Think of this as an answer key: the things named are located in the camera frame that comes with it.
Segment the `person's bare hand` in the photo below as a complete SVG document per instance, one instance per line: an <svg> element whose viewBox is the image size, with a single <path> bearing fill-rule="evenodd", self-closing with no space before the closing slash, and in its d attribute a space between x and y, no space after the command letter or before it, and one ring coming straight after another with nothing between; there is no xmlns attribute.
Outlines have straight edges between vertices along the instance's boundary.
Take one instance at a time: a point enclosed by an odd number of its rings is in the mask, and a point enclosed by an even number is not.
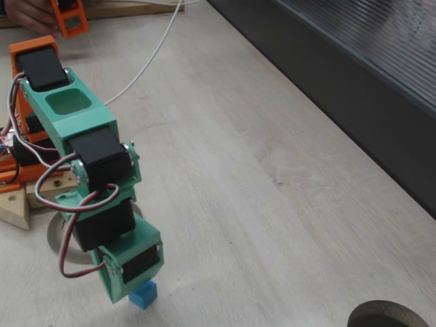
<svg viewBox="0 0 436 327"><path fill-rule="evenodd" d="M50 1L9 0L2 8L9 20L35 32L60 37L57 17Z"/></svg>

